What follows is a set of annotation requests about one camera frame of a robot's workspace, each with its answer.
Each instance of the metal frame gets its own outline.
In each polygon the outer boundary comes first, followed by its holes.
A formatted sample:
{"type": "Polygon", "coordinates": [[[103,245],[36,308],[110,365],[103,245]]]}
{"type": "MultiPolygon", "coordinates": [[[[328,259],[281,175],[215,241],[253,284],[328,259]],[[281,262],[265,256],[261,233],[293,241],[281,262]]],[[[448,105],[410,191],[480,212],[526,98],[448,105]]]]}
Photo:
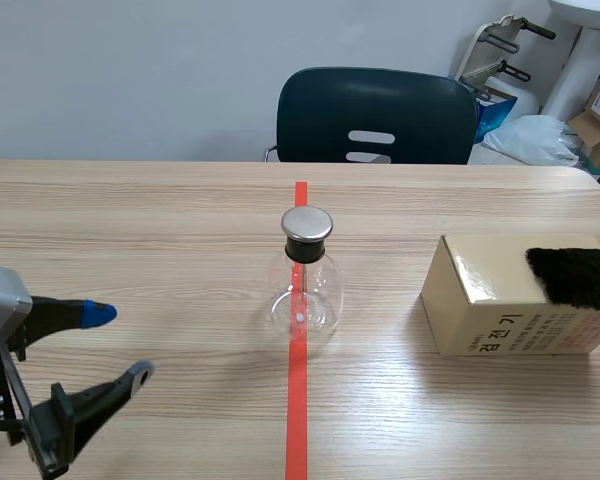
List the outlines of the metal frame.
{"type": "Polygon", "coordinates": [[[262,161],[264,163],[269,162],[269,155],[271,155],[271,152],[273,152],[274,150],[276,152],[278,151],[278,146],[277,145],[274,145],[273,147],[267,148],[267,150],[264,152],[264,157],[262,157],[262,161]]]}

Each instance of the wooden table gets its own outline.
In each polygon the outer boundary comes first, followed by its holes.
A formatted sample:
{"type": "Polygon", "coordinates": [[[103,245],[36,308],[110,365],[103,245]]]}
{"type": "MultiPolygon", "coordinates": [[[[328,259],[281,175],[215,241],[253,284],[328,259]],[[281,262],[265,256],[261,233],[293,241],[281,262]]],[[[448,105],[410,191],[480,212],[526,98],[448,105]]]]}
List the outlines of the wooden table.
{"type": "MultiPolygon", "coordinates": [[[[260,313],[294,182],[330,212],[345,308],[309,360],[309,477],[600,479],[600,348],[441,359],[418,298],[443,233],[592,233],[600,188],[566,168],[0,161],[0,265],[119,318],[34,345],[34,400],[153,380],[67,479],[284,478],[287,347],[260,313]]],[[[0,480],[33,479],[0,434],[0,480]]]]}

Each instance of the metal lid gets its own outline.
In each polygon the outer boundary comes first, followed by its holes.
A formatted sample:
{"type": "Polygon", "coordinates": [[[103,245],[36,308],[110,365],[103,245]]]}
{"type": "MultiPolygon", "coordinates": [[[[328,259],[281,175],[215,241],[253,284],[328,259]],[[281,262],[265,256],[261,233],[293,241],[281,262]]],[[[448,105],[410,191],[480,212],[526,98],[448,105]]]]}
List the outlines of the metal lid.
{"type": "Polygon", "coordinates": [[[322,242],[332,230],[331,216],[316,207],[295,207],[282,216],[282,231],[297,242],[322,242]]]}

